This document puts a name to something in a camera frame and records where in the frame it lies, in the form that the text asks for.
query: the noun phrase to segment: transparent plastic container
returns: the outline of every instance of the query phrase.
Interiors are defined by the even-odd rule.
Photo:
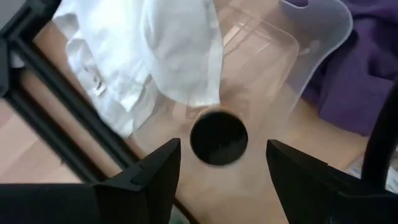
[[[210,108],[229,111],[244,123],[249,139],[245,153],[226,166],[199,160],[191,149],[190,131],[209,108],[190,108],[166,97],[159,98],[130,141],[144,157],[172,138],[181,139],[177,197],[194,215],[205,216],[200,221],[274,223],[284,215],[270,209],[279,200],[267,170],[266,141],[277,138],[313,71],[344,41],[352,23],[346,24],[348,10],[337,0],[310,0],[308,7],[278,0],[215,3],[224,58],[221,105]]]

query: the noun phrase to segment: black circular hole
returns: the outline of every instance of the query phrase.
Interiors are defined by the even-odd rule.
[[[225,111],[210,111],[193,125],[190,135],[195,155],[207,164],[223,166],[246,150],[248,132],[242,121]]]

